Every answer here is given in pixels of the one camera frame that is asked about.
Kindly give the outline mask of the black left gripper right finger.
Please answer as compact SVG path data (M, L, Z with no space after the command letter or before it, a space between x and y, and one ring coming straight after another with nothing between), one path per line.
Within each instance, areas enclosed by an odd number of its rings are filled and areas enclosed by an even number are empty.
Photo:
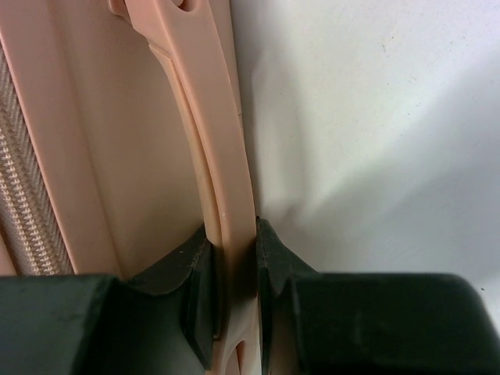
M321 273L257 219L264 374L496 374L480 295L449 273Z

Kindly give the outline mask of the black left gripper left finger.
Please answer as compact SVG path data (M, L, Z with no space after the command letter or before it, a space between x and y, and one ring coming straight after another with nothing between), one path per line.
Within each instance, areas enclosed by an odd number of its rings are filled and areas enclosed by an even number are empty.
M213 247L203 229L122 281L1 279L4 374L204 374L213 362Z

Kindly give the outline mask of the pink hard-shell suitcase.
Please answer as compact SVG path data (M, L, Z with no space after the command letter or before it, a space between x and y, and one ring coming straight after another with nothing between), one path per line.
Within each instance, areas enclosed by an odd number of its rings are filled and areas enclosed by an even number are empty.
M227 1L1 4L1 279L146 270L203 229L204 374L258 364L255 206Z

